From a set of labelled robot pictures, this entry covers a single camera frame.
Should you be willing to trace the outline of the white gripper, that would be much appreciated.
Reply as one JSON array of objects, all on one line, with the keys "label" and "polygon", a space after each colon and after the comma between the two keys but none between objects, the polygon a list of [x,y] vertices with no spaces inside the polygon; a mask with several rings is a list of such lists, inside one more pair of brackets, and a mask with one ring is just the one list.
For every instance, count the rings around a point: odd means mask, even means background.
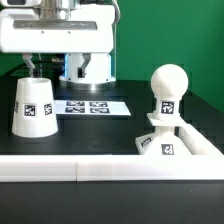
[{"label": "white gripper", "polygon": [[32,78],[38,71],[31,53],[83,53],[78,77],[86,76],[90,53],[109,53],[114,46],[111,5],[82,5],[71,11],[69,20],[39,18],[37,9],[8,8],[0,12],[0,51],[23,53]]}]

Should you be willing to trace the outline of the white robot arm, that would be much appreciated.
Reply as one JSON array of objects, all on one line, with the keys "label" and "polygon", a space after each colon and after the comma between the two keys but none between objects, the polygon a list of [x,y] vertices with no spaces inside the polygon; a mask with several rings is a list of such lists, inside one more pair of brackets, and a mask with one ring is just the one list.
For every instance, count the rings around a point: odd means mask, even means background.
[{"label": "white robot arm", "polygon": [[96,90],[116,82],[117,0],[0,0],[0,52],[56,54],[64,86]]}]

